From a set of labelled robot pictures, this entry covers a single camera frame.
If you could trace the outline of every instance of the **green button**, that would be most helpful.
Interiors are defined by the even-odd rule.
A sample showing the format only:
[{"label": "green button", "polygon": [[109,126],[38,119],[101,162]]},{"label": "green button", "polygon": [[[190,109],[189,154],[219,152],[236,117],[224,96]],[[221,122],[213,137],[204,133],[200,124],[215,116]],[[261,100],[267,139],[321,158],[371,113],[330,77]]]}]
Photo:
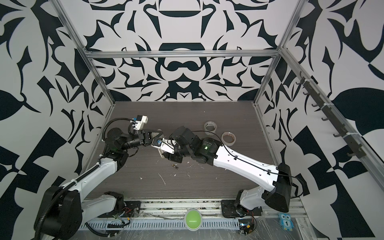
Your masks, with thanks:
[{"label": "green button", "polygon": [[200,226],[201,216],[198,211],[192,210],[185,217],[185,222],[190,229],[196,229]]}]

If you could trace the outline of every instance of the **patterned wallpaper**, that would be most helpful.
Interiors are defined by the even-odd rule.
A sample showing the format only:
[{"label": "patterned wallpaper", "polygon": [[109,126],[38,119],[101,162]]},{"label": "patterned wallpaper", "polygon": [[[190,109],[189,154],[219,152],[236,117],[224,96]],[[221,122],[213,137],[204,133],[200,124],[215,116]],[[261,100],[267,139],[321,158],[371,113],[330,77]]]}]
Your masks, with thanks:
[{"label": "patterned wallpaper", "polygon": [[63,0],[94,51],[277,48],[297,0]]},{"label": "patterned wallpaper", "polygon": [[42,196],[76,178],[109,101],[47,0],[0,3],[1,239],[32,239]]},{"label": "patterned wallpaper", "polygon": [[116,101],[253,100],[271,57],[95,59]]},{"label": "patterned wallpaper", "polygon": [[[383,158],[383,1],[309,0],[287,45],[349,122]],[[284,60],[260,100],[279,158],[306,187],[301,200],[319,239],[382,239],[384,192]],[[302,192],[297,184],[296,193]]]}]

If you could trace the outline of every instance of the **masking tape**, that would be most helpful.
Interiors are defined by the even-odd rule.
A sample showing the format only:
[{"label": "masking tape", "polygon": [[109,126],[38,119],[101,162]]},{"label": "masking tape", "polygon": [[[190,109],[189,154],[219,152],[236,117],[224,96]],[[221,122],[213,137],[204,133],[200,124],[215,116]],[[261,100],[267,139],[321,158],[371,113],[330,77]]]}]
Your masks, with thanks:
[{"label": "masking tape", "polygon": [[[207,129],[207,127],[213,127],[214,129],[211,131],[209,129]],[[210,131],[210,132],[213,132],[215,133],[216,132],[216,129],[217,129],[217,125],[216,123],[212,122],[212,121],[208,121],[204,124],[204,130],[205,131]],[[205,132],[205,134],[207,135],[213,135],[213,133],[210,133],[210,132]]]},{"label": "masking tape", "polygon": [[[230,137],[232,137],[232,139],[233,139],[233,141],[232,142],[226,142],[226,141],[224,141],[224,137],[225,136],[230,136]],[[225,133],[223,133],[223,135],[221,135],[221,141],[224,143],[224,145],[226,145],[226,146],[232,146],[235,142],[236,142],[236,136],[233,134],[233,133],[231,133],[231,132],[225,132]]]}]

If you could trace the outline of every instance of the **white scrap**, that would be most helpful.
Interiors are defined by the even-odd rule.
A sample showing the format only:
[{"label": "white scrap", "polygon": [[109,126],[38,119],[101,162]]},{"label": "white scrap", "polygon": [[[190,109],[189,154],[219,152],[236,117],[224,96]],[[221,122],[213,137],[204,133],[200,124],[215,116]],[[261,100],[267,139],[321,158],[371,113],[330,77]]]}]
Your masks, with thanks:
[{"label": "white scrap", "polygon": [[158,173],[158,175],[161,177],[161,180],[163,180],[164,185],[166,184],[163,177]]}]

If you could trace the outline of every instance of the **blue owl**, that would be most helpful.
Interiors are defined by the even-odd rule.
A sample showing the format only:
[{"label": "blue owl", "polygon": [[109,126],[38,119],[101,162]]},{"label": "blue owl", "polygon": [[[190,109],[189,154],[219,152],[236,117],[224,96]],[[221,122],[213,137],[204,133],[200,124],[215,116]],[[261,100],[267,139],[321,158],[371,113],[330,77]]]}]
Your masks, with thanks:
[{"label": "blue owl", "polygon": [[293,222],[291,220],[291,215],[279,213],[280,225],[283,227],[283,230],[292,231]]}]

